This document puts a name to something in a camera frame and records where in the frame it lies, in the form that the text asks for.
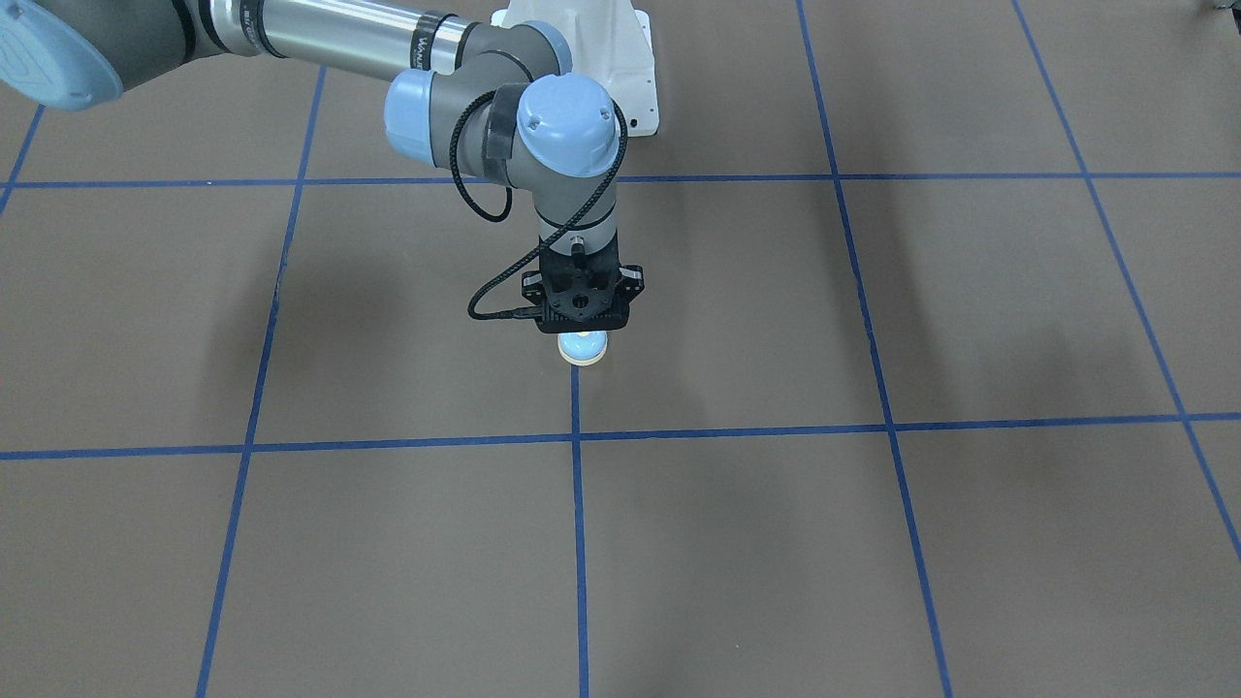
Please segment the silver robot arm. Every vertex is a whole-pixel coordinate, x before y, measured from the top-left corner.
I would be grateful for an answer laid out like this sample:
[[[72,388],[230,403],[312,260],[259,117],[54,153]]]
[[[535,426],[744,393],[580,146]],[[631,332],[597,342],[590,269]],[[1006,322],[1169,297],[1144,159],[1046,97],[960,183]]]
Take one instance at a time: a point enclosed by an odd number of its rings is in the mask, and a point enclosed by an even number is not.
[[[88,111],[196,60],[299,60],[387,83],[400,154],[527,191],[539,243],[503,270],[572,320],[643,289],[620,265],[616,178],[629,119],[578,75],[558,29],[503,27],[385,1],[5,1],[2,81],[40,106]]]

